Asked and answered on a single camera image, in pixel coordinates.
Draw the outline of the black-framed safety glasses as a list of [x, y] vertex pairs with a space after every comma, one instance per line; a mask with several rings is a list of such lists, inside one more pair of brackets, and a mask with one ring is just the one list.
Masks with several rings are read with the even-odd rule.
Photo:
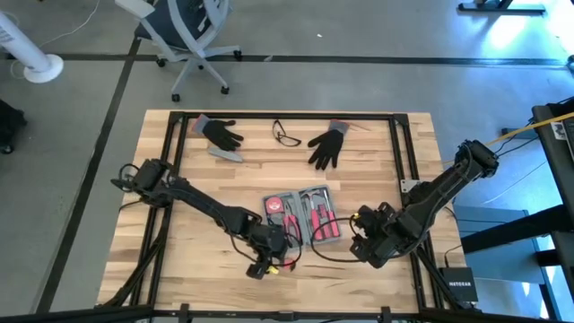
[[279, 119], [276, 119], [273, 123], [272, 134], [274, 139], [283, 146], [297, 147], [301, 144], [300, 139], [287, 135], [286, 130]]

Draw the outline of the light grey mesh office chair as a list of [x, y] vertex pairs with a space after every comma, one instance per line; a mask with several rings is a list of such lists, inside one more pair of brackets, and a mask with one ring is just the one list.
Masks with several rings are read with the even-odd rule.
[[208, 62], [210, 57], [231, 54], [243, 58], [239, 46], [213, 47], [211, 43], [222, 31], [232, 11], [230, 0], [114, 0], [115, 4], [132, 14], [138, 22], [137, 39], [147, 39], [160, 53], [156, 64], [184, 62], [170, 95], [180, 101], [183, 83], [194, 68], [207, 71], [220, 85], [221, 93], [230, 91], [229, 85]]

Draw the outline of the grey plastic tool case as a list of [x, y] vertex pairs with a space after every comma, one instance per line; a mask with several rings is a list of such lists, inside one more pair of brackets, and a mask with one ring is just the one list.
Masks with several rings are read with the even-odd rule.
[[[330, 203], [331, 208], [335, 214], [334, 200], [333, 200], [333, 197], [331, 196], [330, 189], [327, 185], [315, 186], [315, 187], [311, 187], [311, 188], [304, 188], [304, 189], [299, 190], [299, 191], [290, 191], [290, 192], [279, 193], [277, 195], [271, 195], [271, 196], [280, 197], [283, 201], [283, 204], [285, 202], [288, 202], [291, 205], [291, 208], [292, 208], [293, 212], [295, 213], [295, 216], [298, 219], [299, 226], [300, 226], [300, 234], [301, 234], [301, 244], [300, 245], [293, 244], [293, 247], [291, 249], [297, 249], [298, 247], [303, 247], [303, 246], [310, 246], [311, 244], [333, 242], [333, 241], [339, 240], [342, 237], [342, 233], [341, 233], [341, 230], [339, 228], [338, 223], [337, 223], [337, 226], [338, 226], [338, 229], [340, 232], [340, 236], [338, 238], [336, 238], [332, 235], [332, 233], [330, 231], [330, 225], [329, 225], [328, 217], [326, 219], [321, 219], [320, 216], [319, 216], [319, 220], [320, 220], [319, 229], [321, 230], [321, 232], [323, 234], [323, 239], [322, 240], [315, 240], [315, 238], [313, 237], [313, 229], [311, 226], [311, 219], [310, 219], [310, 214], [309, 214], [309, 201], [305, 196], [303, 196], [303, 193], [305, 191], [312, 191], [312, 190], [316, 191], [316, 194], [313, 196], [313, 202], [314, 202], [315, 208], [317, 209], [318, 215], [319, 215], [319, 211], [318, 211], [317, 206], [319, 204], [323, 204], [326, 208], [326, 196], [328, 196], [329, 203]], [[284, 214], [273, 214], [271, 216], [267, 216], [265, 213], [265, 201], [267, 198], [269, 198], [271, 196], [265, 196], [263, 198], [263, 208], [264, 208], [265, 218], [269, 224], [279, 224], [283, 227]]]

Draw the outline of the pink-handled pliers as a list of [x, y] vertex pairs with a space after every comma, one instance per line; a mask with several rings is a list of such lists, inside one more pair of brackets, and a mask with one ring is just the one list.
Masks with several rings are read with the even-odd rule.
[[288, 202], [284, 203], [283, 228], [291, 244], [301, 244], [299, 222]]

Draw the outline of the black Netgear network switch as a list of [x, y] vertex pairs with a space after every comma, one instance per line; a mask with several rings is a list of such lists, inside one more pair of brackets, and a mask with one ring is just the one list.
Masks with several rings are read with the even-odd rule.
[[439, 271], [449, 290], [460, 301], [478, 302], [474, 275], [470, 267], [441, 267]]

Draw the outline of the black workbench frame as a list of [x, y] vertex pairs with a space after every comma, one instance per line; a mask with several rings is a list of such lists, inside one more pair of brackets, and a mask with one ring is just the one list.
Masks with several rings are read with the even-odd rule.
[[574, 301], [574, 158], [568, 142], [557, 139], [552, 128], [557, 117], [574, 121], [574, 97], [559, 103], [535, 106], [532, 111], [534, 122], [542, 123], [535, 132], [549, 162], [561, 203], [509, 223], [472, 233], [462, 239], [462, 247], [468, 253], [475, 253], [549, 234], [555, 242], [555, 248], [537, 251], [531, 258], [539, 267], [560, 266], [569, 287], [570, 298]]

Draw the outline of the white tower fan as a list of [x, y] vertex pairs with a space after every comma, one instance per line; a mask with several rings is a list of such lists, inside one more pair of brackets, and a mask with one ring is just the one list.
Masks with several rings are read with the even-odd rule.
[[0, 45], [23, 64], [23, 77], [31, 83], [50, 82], [63, 72], [60, 56], [45, 54], [2, 12]]

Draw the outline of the red tool with white label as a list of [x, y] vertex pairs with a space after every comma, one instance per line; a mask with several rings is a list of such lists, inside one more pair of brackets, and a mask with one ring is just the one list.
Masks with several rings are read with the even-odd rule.
[[271, 196], [265, 201], [265, 213], [267, 216], [273, 214], [284, 214], [284, 204], [280, 197]]

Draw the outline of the black bag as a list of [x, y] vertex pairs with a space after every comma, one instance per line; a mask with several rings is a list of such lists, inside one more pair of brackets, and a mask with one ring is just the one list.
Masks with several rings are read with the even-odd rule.
[[0, 99], [0, 153], [13, 152], [12, 141], [17, 131], [27, 125], [24, 112]]

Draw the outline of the black metal table frame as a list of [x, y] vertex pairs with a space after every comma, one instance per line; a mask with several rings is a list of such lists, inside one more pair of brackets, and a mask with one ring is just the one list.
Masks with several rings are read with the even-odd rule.
[[[236, 121], [244, 137], [242, 163], [218, 160], [207, 141], [193, 133], [193, 111], [150, 110], [145, 114], [134, 161], [166, 157], [180, 174], [225, 205], [263, 211], [264, 196], [316, 185], [331, 189], [341, 218], [360, 206], [401, 203], [400, 179], [419, 174], [432, 179], [441, 172], [439, 148], [427, 113], [344, 113], [350, 124], [336, 169], [318, 171], [308, 164], [306, 145], [288, 148], [275, 141], [271, 127], [279, 119], [289, 135], [308, 141], [323, 133], [330, 113], [302, 111], [219, 111]], [[172, 314], [181, 304], [192, 310], [295, 312], [313, 319], [341, 316], [363, 319], [383, 307], [395, 314], [417, 313], [421, 304], [445, 300], [421, 262], [411, 256], [380, 269], [360, 263], [350, 253], [351, 230], [341, 227], [339, 241], [293, 252], [293, 270], [281, 269], [263, 279], [249, 278], [250, 249], [231, 240], [214, 221], [176, 203], [161, 262], [143, 277], [140, 303], [151, 299], [157, 310]]]

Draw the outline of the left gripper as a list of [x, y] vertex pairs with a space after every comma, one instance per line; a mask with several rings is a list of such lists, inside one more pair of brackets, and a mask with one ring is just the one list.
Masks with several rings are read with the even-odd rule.
[[[273, 263], [273, 259], [277, 259], [278, 263], [277, 266], [283, 266], [283, 262], [287, 259], [286, 255], [284, 258], [272, 258], [268, 252], [267, 248], [267, 237], [271, 231], [275, 230], [284, 230], [281, 225], [267, 225], [262, 223], [252, 223], [248, 226], [247, 229], [247, 241], [248, 245], [258, 254], [260, 258], [269, 262], [270, 264]], [[248, 266], [246, 271], [246, 275], [253, 279], [263, 278], [269, 272], [269, 266], [259, 266], [257, 264], [252, 264]]]

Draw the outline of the black work glove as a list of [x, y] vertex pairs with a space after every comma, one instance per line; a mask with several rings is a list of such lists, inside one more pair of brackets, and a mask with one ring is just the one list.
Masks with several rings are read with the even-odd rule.
[[235, 126], [235, 120], [219, 120], [201, 114], [192, 126], [192, 131], [204, 136], [212, 144], [226, 152], [235, 152], [244, 140], [242, 135], [238, 135], [228, 129]]
[[336, 169], [338, 157], [344, 143], [344, 136], [349, 127], [349, 124], [346, 122], [332, 119], [325, 133], [308, 142], [308, 148], [315, 149], [308, 159], [308, 164], [315, 164], [316, 170], [325, 170], [328, 164], [331, 163], [332, 168]]

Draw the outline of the pink-handled screwdriver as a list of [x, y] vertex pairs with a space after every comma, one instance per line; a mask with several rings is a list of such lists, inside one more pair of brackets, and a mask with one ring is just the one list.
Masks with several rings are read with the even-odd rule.
[[340, 232], [339, 232], [337, 222], [335, 219], [335, 214], [334, 214], [334, 212], [331, 208], [331, 205], [329, 203], [328, 196], [326, 196], [326, 210], [327, 210], [327, 217], [328, 217], [329, 225], [330, 225], [330, 231], [334, 237], [338, 238], [340, 236]]

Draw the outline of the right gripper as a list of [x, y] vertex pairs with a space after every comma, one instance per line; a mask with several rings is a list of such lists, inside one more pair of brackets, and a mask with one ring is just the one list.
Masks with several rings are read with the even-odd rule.
[[352, 237], [351, 252], [360, 262], [382, 267], [396, 253], [396, 236], [389, 230], [389, 216], [394, 209], [386, 202], [378, 209], [366, 205], [352, 216], [352, 227], [363, 230]]

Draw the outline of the black stand base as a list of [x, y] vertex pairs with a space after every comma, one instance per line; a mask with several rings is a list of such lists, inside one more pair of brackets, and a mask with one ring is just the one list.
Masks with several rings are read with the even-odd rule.
[[500, 13], [516, 15], [542, 15], [546, 9], [542, 4], [514, 4], [517, 0], [472, 0], [457, 5], [460, 13]]

